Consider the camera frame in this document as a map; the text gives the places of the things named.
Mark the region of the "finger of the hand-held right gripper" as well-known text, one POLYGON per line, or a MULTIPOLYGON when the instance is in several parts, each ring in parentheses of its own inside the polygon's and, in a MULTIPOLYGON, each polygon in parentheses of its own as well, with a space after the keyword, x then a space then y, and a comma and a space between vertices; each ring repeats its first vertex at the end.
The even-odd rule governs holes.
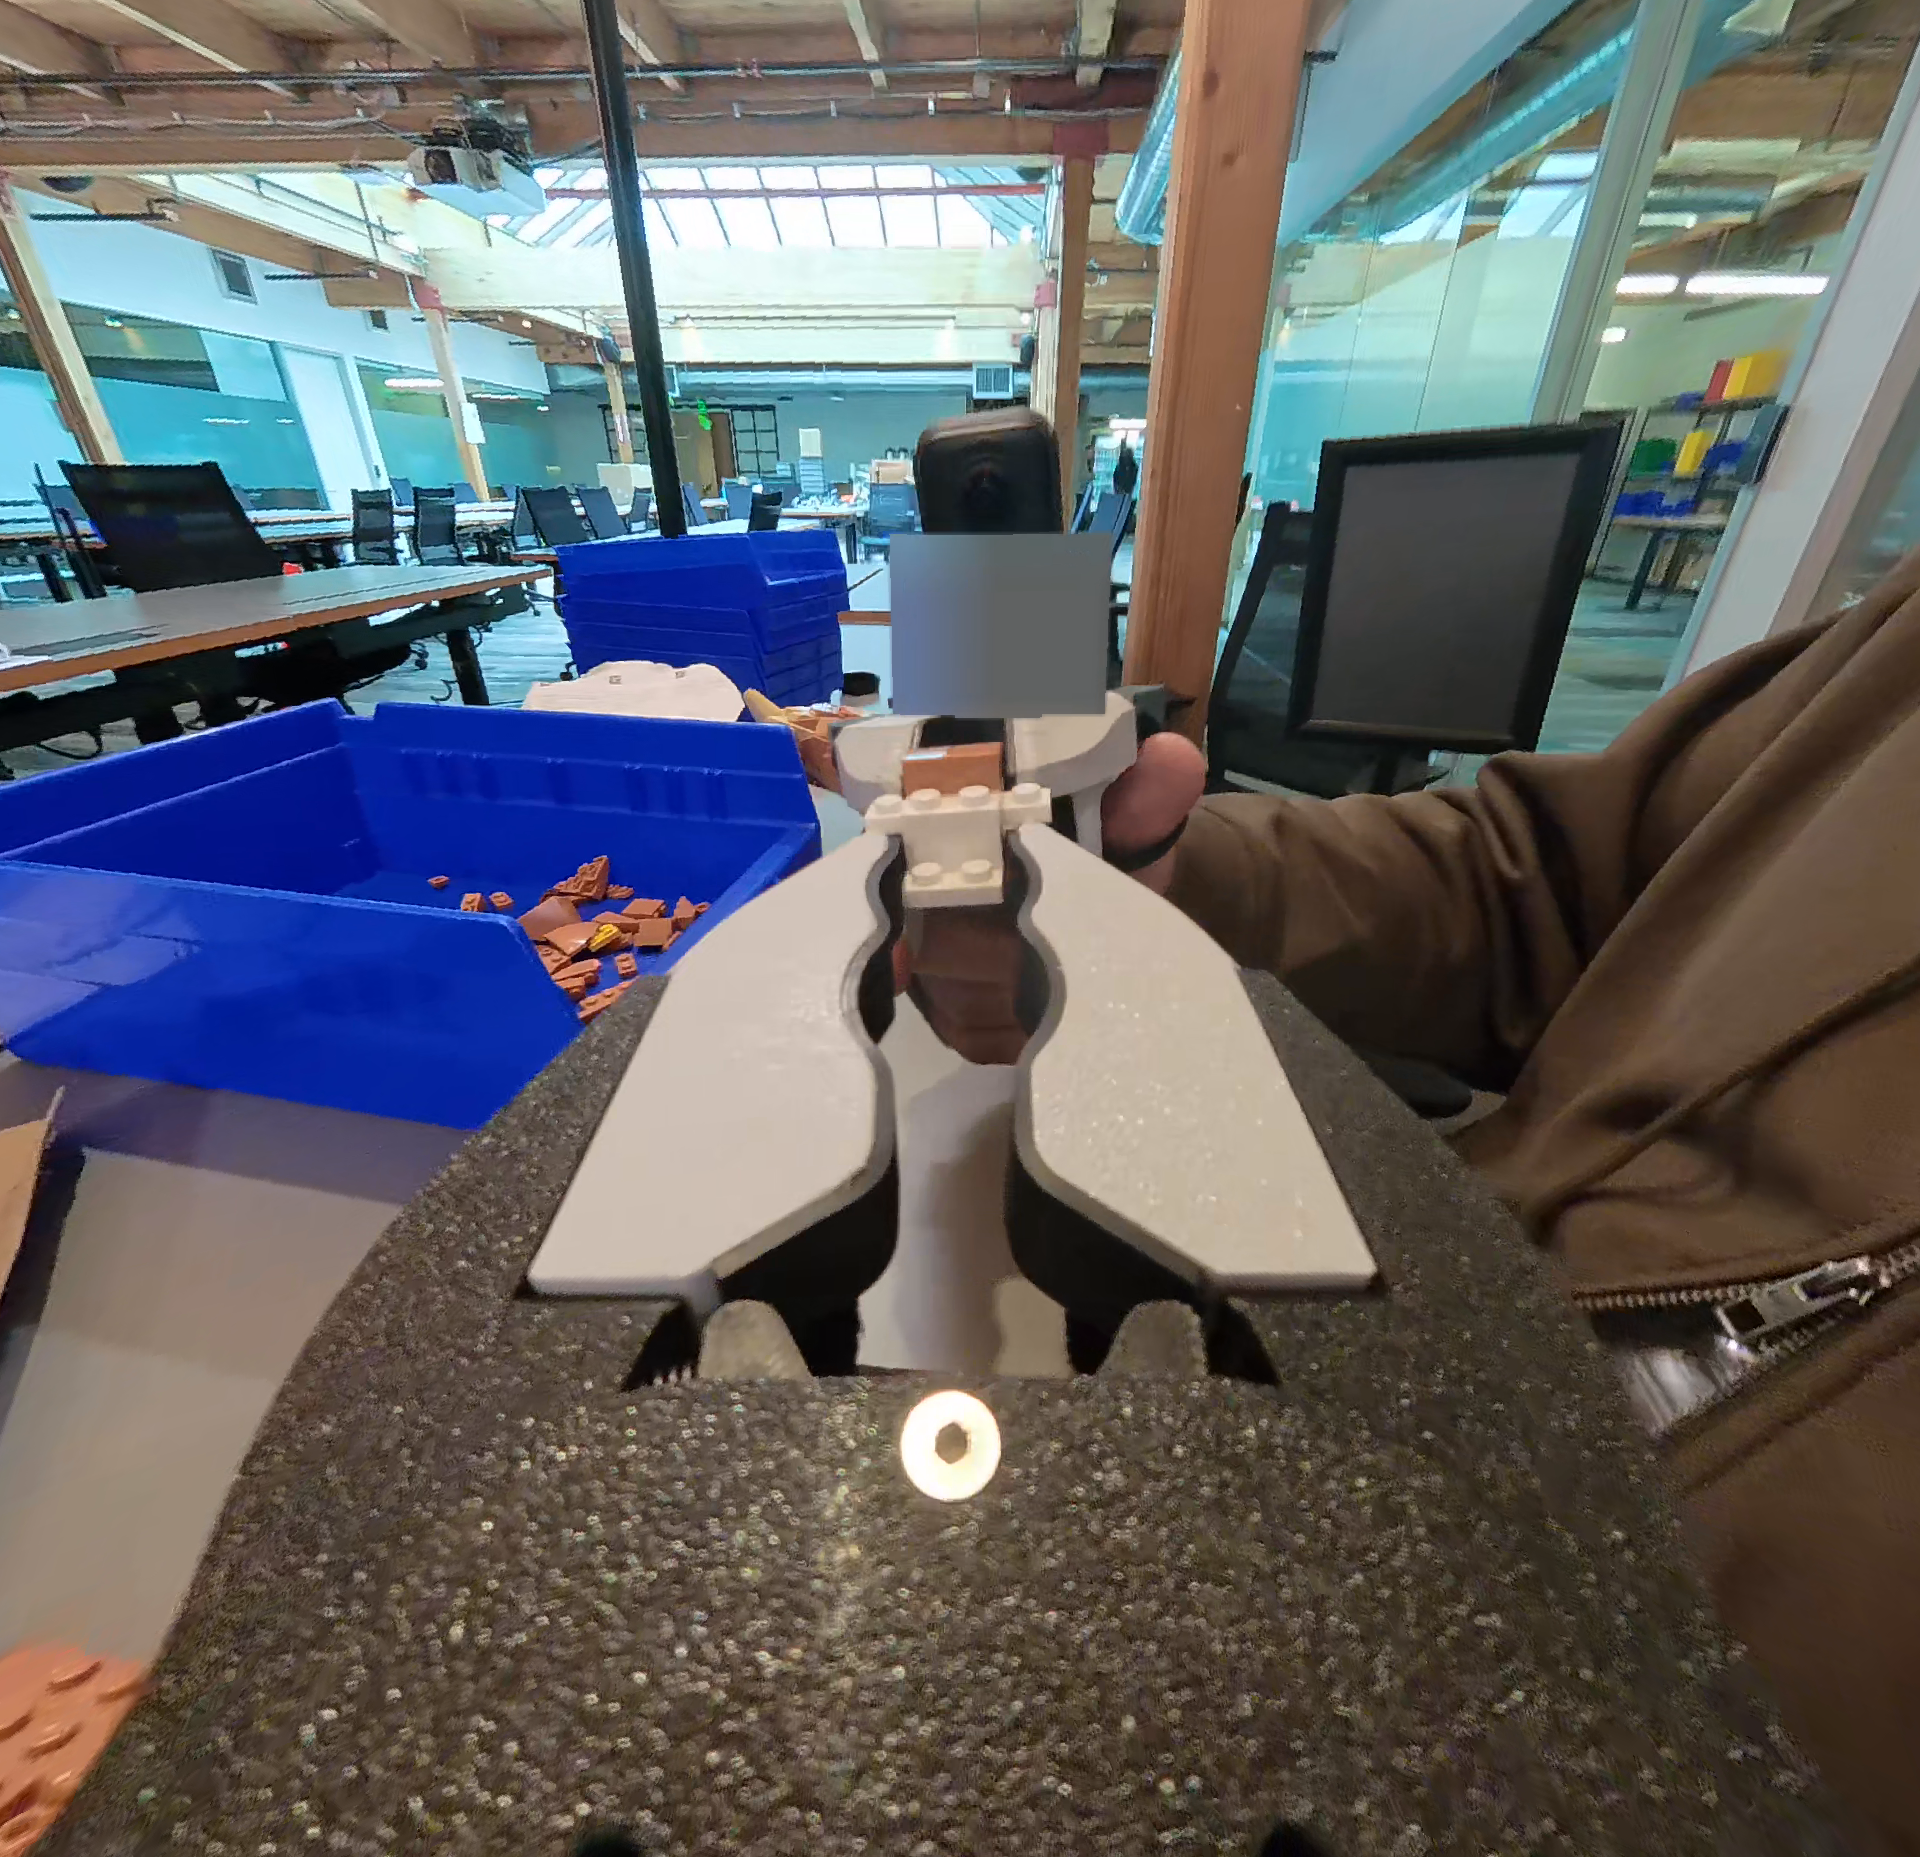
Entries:
POLYGON ((917 717, 891 714, 836 724, 837 794, 858 815, 866 815, 877 799, 899 796, 902 759, 917 747, 917 717))
POLYGON ((1140 712, 1107 691, 1095 714, 1043 714, 1004 724, 1004 804, 1011 826, 1046 823, 1080 846, 1105 844, 1107 789, 1140 757, 1140 712))

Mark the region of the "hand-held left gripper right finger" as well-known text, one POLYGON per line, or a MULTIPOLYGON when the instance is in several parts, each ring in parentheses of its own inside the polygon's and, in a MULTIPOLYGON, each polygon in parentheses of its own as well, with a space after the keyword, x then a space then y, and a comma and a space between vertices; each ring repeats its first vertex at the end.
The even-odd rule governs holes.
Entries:
POLYGON ((1006 1234, 1094 1368, 1173 1302, 1204 1346, 1236 1304, 1365 1293, 1379 1266, 1236 966, 1168 899, 1046 825, 1021 862, 1021 1052, 1006 1234))

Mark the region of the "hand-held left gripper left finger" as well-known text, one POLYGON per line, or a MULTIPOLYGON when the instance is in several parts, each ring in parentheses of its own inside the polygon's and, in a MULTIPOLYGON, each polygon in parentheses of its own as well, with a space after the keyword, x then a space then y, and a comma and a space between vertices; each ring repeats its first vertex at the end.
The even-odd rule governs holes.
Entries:
POLYGON ((532 1260, 545 1298, 699 1325, 753 1299, 817 1373, 858 1366, 858 1299, 899 1242, 893 1020, 899 844, 861 836, 676 963, 532 1260))

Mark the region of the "white brick plate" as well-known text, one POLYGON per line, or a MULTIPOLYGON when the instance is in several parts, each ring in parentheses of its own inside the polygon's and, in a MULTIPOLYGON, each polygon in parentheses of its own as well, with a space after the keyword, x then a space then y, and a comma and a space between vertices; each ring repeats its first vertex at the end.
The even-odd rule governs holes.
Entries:
POLYGON ((1051 796, 1040 785, 884 794, 861 813, 868 833, 899 843, 899 895, 908 913, 997 908, 1007 836, 1049 821, 1051 796))

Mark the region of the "dark brown brick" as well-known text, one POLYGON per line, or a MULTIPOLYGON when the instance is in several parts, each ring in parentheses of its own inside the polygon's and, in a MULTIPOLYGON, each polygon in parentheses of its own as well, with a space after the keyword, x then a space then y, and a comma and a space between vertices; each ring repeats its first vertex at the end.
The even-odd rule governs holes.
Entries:
POLYGON ((1006 906, 908 911, 893 945, 893 982, 958 1058, 1011 1068, 1030 1043, 1024 1018, 1028 946, 1006 906))

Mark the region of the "blue plastic bin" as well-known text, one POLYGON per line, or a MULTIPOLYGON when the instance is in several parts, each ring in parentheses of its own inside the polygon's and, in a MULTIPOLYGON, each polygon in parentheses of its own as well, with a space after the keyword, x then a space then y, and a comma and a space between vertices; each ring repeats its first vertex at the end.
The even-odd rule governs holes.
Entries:
POLYGON ((2 1030, 49 1068, 484 1126, 584 1030, 522 917, 595 861, 670 972, 821 838, 764 724, 335 704, 4 788, 2 1030))

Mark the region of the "person's right forearm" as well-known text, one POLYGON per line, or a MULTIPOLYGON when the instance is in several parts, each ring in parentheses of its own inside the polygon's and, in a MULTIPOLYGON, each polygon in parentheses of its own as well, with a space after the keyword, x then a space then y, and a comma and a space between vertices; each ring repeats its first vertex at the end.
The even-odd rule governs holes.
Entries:
POLYGON ((1592 971, 1724 789, 1697 745, 1619 740, 1460 792, 1207 799, 1166 895, 1352 1048, 1503 1087, 1574 1029, 1619 1041, 1592 971))

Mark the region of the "brown toy figure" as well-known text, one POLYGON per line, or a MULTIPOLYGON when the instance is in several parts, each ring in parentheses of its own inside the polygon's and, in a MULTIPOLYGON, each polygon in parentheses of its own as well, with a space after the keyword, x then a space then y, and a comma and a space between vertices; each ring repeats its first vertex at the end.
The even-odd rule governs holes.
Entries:
POLYGON ((545 714, 780 727, 795 740, 810 785, 821 789, 841 785, 832 738, 851 717, 836 710, 783 708, 704 663, 676 667, 657 661, 609 661, 568 680, 535 683, 522 708, 545 714))

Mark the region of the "stack of blue bins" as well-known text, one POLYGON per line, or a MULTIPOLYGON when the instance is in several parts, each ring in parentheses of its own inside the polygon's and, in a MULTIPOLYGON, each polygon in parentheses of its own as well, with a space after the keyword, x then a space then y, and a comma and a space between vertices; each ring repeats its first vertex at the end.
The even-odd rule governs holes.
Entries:
POLYGON ((573 667, 709 666, 780 705, 843 687, 848 565, 817 529, 625 535, 557 551, 573 667))

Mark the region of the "pile of brown bricks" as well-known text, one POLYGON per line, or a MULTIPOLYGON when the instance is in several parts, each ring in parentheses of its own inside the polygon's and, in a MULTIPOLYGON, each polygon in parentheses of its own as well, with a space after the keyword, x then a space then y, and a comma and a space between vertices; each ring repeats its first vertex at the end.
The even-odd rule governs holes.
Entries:
POLYGON ((438 1029, 574 1029, 676 950, 729 886, 732 862, 709 852, 492 840, 388 871, 382 894, 431 921, 407 972, 438 1029))

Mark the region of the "black monitor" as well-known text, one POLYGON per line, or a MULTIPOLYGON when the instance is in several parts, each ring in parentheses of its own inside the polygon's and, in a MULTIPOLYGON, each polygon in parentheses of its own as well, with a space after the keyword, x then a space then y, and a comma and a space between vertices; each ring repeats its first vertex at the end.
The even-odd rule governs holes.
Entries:
POLYGON ((1320 456, 1291 740, 1379 766, 1534 752, 1608 516, 1621 420, 1333 437, 1320 456))

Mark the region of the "black pole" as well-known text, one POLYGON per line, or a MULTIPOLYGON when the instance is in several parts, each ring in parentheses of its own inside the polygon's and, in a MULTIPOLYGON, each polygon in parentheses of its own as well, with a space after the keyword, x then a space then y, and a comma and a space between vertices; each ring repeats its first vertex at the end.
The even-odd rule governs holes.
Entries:
POLYGON ((635 352, 636 395, 647 439, 647 459, 653 473, 657 527, 662 537, 676 540, 688 535, 684 491, 666 380, 651 253, 642 225, 635 107, 629 102, 617 0, 581 0, 581 8, 604 165, 609 181, 611 232, 635 352))

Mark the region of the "ceiling projector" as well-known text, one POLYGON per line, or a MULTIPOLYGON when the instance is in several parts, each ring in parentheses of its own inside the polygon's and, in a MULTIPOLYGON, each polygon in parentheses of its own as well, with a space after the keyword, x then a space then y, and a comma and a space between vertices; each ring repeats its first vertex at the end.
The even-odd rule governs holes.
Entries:
POLYGON ((522 116, 463 111, 442 116, 416 141, 405 181, 431 201, 473 218, 526 223, 549 211, 532 141, 522 116))

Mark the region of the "wooden background table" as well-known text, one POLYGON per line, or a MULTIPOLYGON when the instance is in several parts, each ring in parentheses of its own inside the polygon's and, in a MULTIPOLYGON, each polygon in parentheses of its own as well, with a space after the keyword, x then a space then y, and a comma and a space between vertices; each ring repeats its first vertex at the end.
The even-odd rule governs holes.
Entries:
POLYGON ((176 663, 243 649, 301 631, 372 621, 463 596, 516 590, 552 564, 338 565, 301 575, 215 581, 154 595, 2 611, 2 689, 176 663))

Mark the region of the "colourful storage shelf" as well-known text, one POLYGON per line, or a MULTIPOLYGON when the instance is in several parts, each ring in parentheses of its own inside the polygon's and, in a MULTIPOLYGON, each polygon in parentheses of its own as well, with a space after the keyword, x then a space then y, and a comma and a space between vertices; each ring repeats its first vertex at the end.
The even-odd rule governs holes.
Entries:
POLYGON ((1782 427, 1789 352, 1716 358, 1702 389, 1631 414, 1592 575, 1628 614, 1694 596, 1782 427))

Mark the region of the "black office chair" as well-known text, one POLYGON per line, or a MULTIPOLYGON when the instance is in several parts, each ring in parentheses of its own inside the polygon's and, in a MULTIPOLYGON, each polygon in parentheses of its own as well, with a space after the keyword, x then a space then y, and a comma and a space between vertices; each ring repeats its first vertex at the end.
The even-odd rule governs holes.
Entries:
POLYGON ((62 463, 66 548, 80 570, 152 596, 280 577, 284 557, 217 463, 62 463))

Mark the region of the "wooden post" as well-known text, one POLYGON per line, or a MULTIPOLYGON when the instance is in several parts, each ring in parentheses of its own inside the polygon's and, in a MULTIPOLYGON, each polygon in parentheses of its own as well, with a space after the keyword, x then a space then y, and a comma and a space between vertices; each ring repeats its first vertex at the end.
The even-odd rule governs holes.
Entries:
POLYGON ((1312 0, 1187 0, 1122 676, 1197 740, 1214 691, 1312 0))

